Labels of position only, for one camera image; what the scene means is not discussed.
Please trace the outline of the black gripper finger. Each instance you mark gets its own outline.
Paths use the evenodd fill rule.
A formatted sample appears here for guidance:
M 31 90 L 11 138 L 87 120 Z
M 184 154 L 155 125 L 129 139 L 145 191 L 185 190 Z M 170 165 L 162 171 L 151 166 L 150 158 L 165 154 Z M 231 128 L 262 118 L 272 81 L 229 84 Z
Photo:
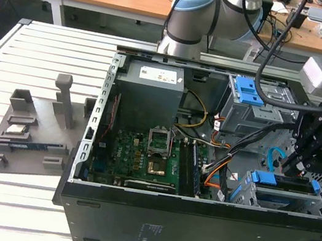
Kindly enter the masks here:
M 295 169 L 298 163 L 305 164 L 322 146 L 322 115 L 299 113 L 293 130 L 295 139 L 291 155 L 284 167 Z
M 322 175 L 322 156 L 298 155 L 296 152 L 291 154 L 287 174 L 297 176 L 303 169 L 310 173 Z

